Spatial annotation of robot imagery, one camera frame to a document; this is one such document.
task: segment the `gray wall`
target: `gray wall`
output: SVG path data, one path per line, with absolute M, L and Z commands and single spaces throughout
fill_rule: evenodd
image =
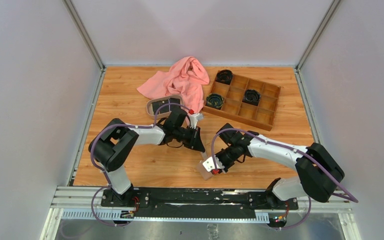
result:
M 74 0 L 102 60 L 298 63 L 332 0 Z
M 344 0 L 303 78 L 363 239 L 384 239 L 384 1 Z
M 98 77 L 61 0 L 0 0 L 0 240 L 39 238 Z

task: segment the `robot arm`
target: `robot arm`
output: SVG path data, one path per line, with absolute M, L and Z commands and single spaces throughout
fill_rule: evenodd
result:
M 126 174 L 124 162 L 134 146 L 145 144 L 165 145 L 176 140 L 182 142 L 188 149 L 205 153 L 206 150 L 200 137 L 201 129 L 197 126 L 197 122 L 203 118 L 203 115 L 201 113 L 190 115 L 190 125 L 182 127 L 187 115 L 186 111 L 175 108 L 167 119 L 162 119 L 164 122 L 160 121 L 155 126 L 136 127 L 114 118 L 105 128 L 113 125 L 132 127 L 114 127 L 105 131 L 98 140 L 94 139 L 90 143 L 89 152 L 92 149 L 93 142 L 96 141 L 93 152 L 94 158 L 105 169 L 111 187 L 118 195 L 121 196 L 133 189 L 132 183 Z
M 232 126 L 227 123 L 221 130 L 230 128 Z M 297 177 L 277 178 L 267 188 L 267 195 L 272 198 L 269 202 L 275 206 L 288 199 L 303 196 L 310 196 L 318 202 L 325 203 L 336 189 L 336 184 L 300 152 L 315 158 L 338 182 L 341 182 L 345 176 L 342 169 L 321 144 L 291 145 L 269 139 L 257 132 L 248 132 L 265 140 L 265 142 L 240 132 L 225 131 L 221 133 L 219 136 L 228 144 L 228 147 L 215 154 L 217 167 L 214 166 L 212 157 L 198 165 L 198 170 L 204 169 L 200 172 L 205 179 L 216 174 L 226 173 L 235 164 L 235 161 L 243 155 L 275 161 L 298 173 Z

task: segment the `wooden table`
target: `wooden table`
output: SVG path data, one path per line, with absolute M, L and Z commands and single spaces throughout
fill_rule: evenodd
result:
M 169 67 L 109 67 L 93 114 L 85 147 L 75 176 L 75 186 L 103 186 L 103 174 L 93 167 L 88 152 L 89 143 L 113 118 L 125 123 L 149 125 L 153 122 L 145 110 L 148 98 L 136 88 L 152 77 L 156 71 Z M 206 67 L 209 78 L 214 80 L 217 71 L 230 69 L 233 73 L 281 86 L 274 126 L 271 131 L 203 113 L 198 122 L 201 139 L 207 152 L 215 133 L 226 123 L 235 128 L 252 130 L 268 138 L 294 145 L 309 146 L 313 143 L 310 125 L 301 99 L 294 70 L 291 67 Z M 204 95 L 211 83 L 203 86 Z M 215 152 L 226 145 L 221 139 L 215 143 Z M 296 173 L 278 163 L 262 158 L 247 157 L 245 163 L 236 163 L 227 174 L 220 174 L 204 181 L 196 170 L 202 160 L 197 151 L 170 148 L 166 145 L 135 146 L 125 162 L 128 177 L 136 187 L 185 187 L 185 188 L 242 188 L 265 189 L 275 178 L 289 178 Z

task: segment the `pink cloth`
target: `pink cloth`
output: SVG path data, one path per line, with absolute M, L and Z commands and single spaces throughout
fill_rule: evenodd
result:
M 157 71 L 138 87 L 139 93 L 149 99 L 180 94 L 186 107 L 199 113 L 204 106 L 202 85 L 210 83 L 207 71 L 193 56 L 180 59 L 168 72 Z

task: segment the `wooden compartment tray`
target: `wooden compartment tray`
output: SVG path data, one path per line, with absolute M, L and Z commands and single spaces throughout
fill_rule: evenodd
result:
M 261 98 L 258 106 L 242 102 L 245 90 L 256 90 Z M 270 131 L 273 128 L 281 87 L 268 82 L 233 74 L 230 85 L 214 80 L 209 94 L 224 98 L 220 110 L 204 105 L 203 111 L 226 119 Z

